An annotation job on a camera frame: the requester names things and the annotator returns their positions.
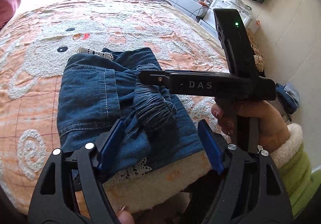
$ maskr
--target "spiral pattern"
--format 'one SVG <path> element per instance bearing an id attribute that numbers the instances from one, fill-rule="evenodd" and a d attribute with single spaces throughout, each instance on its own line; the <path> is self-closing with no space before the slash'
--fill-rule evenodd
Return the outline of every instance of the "spiral pattern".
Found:
<path id="1" fill-rule="evenodd" d="M 25 176 L 34 180 L 36 172 L 41 170 L 46 162 L 46 146 L 37 130 L 26 130 L 19 138 L 17 156 L 19 168 Z"/>

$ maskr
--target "lace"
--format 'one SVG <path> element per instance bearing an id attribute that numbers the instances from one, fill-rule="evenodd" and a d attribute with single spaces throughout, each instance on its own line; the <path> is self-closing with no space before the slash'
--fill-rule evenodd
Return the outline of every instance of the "lace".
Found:
<path id="1" fill-rule="evenodd" d="M 111 183 L 117 184 L 119 182 L 124 182 L 132 179 L 136 179 L 145 175 L 146 172 L 152 170 L 152 168 L 146 166 L 147 159 L 143 158 L 139 163 L 135 166 L 130 166 L 127 169 L 123 169 L 117 172 L 112 178 Z"/>
<path id="2" fill-rule="evenodd" d="M 84 47 L 80 47 L 78 48 L 77 51 L 78 54 L 90 54 L 90 55 L 98 55 L 100 57 L 109 59 L 109 60 L 113 60 L 114 56 L 111 53 L 106 53 L 106 52 L 99 52 L 99 51 L 95 51 L 95 50 L 90 50 Z"/>

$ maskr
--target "fleece cuff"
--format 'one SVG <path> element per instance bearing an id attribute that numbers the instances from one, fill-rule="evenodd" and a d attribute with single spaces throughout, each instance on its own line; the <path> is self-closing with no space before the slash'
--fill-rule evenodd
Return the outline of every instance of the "fleece cuff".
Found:
<path id="1" fill-rule="evenodd" d="M 300 125 L 296 123 L 290 124 L 288 125 L 288 131 L 290 132 L 290 138 L 280 148 L 271 153 L 271 157 L 278 169 L 292 159 L 303 141 L 303 132 Z"/>

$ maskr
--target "hand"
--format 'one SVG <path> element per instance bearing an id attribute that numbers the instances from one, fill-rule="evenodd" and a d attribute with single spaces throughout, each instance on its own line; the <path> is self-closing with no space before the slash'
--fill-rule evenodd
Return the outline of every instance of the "hand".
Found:
<path id="1" fill-rule="evenodd" d="M 128 211 L 119 210 L 116 216 L 121 224 L 135 224 L 133 216 Z"/>
<path id="2" fill-rule="evenodd" d="M 237 115 L 255 117 L 260 119 L 259 145 L 269 153 L 274 152 L 290 137 L 288 127 L 280 113 L 268 102 L 241 101 L 235 106 Z M 222 132 L 226 135 L 233 134 L 235 122 L 224 116 L 223 110 L 217 105 L 212 106 L 212 114 L 217 118 Z"/>

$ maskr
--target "denim garment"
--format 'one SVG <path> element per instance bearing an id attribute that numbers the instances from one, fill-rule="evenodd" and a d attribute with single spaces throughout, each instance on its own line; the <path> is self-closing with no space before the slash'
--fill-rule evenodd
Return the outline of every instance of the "denim garment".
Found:
<path id="1" fill-rule="evenodd" d="M 77 150 L 124 121 L 125 137 L 111 177 L 147 156 L 153 170 L 203 150 L 197 130 L 175 95 L 158 86 L 143 85 L 140 70 L 160 70 L 150 48 L 113 54 L 75 54 L 62 77 L 57 127 L 64 152 Z"/>

